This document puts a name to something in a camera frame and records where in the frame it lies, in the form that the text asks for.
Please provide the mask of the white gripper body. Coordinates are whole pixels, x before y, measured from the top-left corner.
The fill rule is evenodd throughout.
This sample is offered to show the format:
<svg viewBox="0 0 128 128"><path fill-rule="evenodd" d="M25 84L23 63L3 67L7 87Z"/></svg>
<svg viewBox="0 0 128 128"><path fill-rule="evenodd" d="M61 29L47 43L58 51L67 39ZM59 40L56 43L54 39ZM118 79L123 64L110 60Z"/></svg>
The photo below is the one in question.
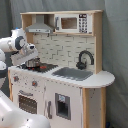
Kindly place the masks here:
<svg viewBox="0 0 128 128"><path fill-rule="evenodd" d="M34 44L28 43L20 51L11 56L13 65L20 65L28 60L35 58L38 55L38 50Z"/></svg>

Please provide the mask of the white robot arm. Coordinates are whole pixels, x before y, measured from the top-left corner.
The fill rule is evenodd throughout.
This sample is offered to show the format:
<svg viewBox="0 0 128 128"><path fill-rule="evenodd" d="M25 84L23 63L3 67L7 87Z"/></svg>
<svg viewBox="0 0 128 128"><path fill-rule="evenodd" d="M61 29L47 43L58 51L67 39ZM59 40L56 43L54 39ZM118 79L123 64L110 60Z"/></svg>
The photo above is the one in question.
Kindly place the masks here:
<svg viewBox="0 0 128 128"><path fill-rule="evenodd" d="M1 91L8 72L5 63L6 52L13 52L11 59L15 66L38 55L35 46L27 42L26 33L22 28L14 29L10 37L0 39L0 128L51 128L45 116L18 108Z"/></svg>

